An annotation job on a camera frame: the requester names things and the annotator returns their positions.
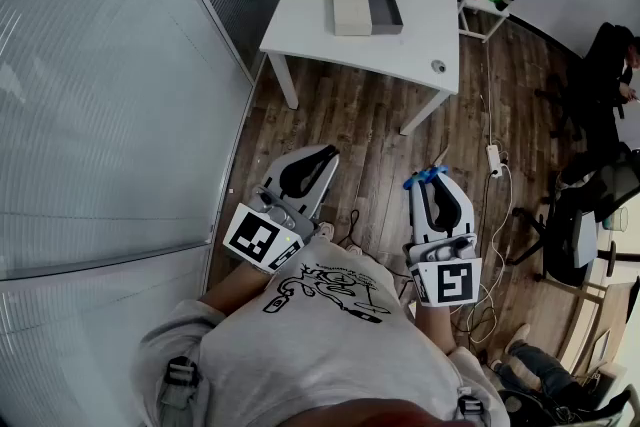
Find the grey printed t-shirt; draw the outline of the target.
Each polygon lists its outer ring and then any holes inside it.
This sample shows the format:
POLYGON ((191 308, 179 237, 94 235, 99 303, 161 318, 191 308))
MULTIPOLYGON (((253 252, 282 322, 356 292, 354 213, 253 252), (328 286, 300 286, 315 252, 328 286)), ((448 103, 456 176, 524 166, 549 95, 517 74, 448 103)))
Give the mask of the grey printed t-shirt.
POLYGON ((181 302, 131 368, 148 427, 509 427, 465 348, 443 353, 379 263, 314 238, 229 316, 181 302))

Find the person's left forearm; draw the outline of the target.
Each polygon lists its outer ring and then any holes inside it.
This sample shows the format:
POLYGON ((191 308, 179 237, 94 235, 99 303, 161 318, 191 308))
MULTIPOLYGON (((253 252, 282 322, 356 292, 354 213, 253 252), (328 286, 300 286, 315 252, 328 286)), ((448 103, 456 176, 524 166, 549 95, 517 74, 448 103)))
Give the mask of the person's left forearm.
POLYGON ((229 316, 259 296, 271 279, 271 274, 265 273, 248 262, 243 262, 198 301, 229 316))

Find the clear glass jar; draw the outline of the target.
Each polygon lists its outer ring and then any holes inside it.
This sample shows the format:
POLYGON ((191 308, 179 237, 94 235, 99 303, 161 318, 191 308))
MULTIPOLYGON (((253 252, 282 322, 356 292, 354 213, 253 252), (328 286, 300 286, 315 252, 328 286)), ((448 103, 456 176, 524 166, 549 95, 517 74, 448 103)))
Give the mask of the clear glass jar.
POLYGON ((624 232, 628 226, 628 209, 620 207, 602 221, 605 230, 624 232))

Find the white power strip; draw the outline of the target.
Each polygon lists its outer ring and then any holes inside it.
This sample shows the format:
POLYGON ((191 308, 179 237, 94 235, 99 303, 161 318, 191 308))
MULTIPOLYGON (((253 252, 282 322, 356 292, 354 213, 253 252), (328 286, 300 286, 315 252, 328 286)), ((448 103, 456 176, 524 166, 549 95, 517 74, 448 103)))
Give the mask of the white power strip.
POLYGON ((502 176, 502 162, 500 160, 500 152, 496 144, 489 144, 486 147, 487 160, 490 168, 490 176, 499 178, 502 176))

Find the white table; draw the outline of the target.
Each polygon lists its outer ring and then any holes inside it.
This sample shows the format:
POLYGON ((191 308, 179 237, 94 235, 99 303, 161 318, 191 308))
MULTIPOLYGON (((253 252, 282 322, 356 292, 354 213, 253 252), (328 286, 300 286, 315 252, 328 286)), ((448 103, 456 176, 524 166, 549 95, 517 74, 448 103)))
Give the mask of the white table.
POLYGON ((260 45, 271 61, 287 105, 298 97, 286 62, 295 56, 346 65, 427 88, 400 132, 408 135, 449 96, 459 91, 459 32, 456 0, 396 0, 403 30, 397 35, 337 36, 332 0, 280 0, 260 45), (433 60, 446 65, 436 73, 433 60))

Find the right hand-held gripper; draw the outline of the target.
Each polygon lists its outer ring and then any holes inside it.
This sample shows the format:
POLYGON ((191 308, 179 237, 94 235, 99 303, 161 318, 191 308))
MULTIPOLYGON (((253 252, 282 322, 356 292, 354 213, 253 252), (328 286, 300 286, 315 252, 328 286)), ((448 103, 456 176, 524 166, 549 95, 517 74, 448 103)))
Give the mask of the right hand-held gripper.
POLYGON ((403 246, 420 304, 460 306, 478 300, 482 259, 476 253, 473 204, 446 173, 415 182, 409 193, 412 238, 403 246))

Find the person's right forearm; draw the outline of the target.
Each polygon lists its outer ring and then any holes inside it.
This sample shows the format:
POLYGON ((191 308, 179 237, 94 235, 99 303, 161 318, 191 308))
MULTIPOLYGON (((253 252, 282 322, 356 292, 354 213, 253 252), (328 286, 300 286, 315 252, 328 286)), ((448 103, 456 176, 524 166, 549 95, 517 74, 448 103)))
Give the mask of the person's right forearm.
POLYGON ((417 303, 414 324, 446 355, 457 348, 448 306, 426 307, 417 303))

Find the grey-backed office chair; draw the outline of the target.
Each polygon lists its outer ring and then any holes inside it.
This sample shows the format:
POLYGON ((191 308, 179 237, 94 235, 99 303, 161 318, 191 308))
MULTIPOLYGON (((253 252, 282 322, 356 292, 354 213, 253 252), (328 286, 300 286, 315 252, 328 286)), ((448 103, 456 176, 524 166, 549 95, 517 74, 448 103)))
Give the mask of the grey-backed office chair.
POLYGON ((640 150, 622 152, 615 160, 596 170, 585 184, 570 187, 547 198, 547 216, 535 217, 521 207, 512 215, 522 218, 538 233, 539 239, 520 257, 509 259, 517 266, 540 251, 542 271, 536 281, 552 277, 580 287, 590 262, 598 256, 596 224, 613 214, 626 201, 640 194, 640 150))

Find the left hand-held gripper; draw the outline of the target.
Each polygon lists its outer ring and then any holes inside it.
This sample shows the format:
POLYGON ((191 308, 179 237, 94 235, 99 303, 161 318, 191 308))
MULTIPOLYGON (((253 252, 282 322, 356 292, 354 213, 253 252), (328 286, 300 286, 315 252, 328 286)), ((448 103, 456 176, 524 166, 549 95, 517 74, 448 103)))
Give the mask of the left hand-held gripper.
POLYGON ((315 235, 317 214, 339 165, 331 145, 306 146, 275 159, 240 203, 223 245, 265 273, 276 273, 315 235))

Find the grey box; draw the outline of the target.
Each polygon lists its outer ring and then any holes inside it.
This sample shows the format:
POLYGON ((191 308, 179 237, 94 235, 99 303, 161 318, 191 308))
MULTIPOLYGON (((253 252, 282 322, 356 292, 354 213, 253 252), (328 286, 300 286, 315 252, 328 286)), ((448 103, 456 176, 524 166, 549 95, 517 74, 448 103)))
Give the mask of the grey box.
POLYGON ((372 35, 397 35, 404 24, 396 0, 368 0, 372 35))

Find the white box lid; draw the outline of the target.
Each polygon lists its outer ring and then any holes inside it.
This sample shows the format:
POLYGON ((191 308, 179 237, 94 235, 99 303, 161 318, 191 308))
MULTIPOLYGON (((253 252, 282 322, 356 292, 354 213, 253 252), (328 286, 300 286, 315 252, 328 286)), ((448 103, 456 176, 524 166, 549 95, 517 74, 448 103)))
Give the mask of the white box lid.
POLYGON ((371 36, 369 0, 333 0, 334 30, 337 36, 371 36))

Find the light wooden desk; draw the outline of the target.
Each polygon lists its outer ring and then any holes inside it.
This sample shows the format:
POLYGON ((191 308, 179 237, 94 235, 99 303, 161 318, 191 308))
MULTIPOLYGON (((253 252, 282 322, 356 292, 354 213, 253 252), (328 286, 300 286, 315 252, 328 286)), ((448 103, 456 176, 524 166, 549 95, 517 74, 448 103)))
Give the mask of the light wooden desk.
POLYGON ((614 361, 627 326, 632 288, 632 283, 561 286, 577 298, 558 352, 559 360, 574 377, 586 378, 598 367, 614 361))

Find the black office chair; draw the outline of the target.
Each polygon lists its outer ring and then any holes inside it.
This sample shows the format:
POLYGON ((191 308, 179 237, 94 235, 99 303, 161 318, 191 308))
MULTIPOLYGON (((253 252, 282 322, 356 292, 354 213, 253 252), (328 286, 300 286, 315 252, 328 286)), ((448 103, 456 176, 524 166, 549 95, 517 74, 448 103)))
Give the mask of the black office chair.
POLYGON ((549 132, 552 139, 559 139, 563 134, 568 122, 571 123, 571 138, 574 142, 580 142, 583 139, 581 125, 575 117, 574 107, 568 88, 564 85, 561 77, 553 73, 546 79, 545 89, 536 88, 534 96, 539 99, 546 100, 551 106, 560 109, 560 118, 555 128, 549 132))

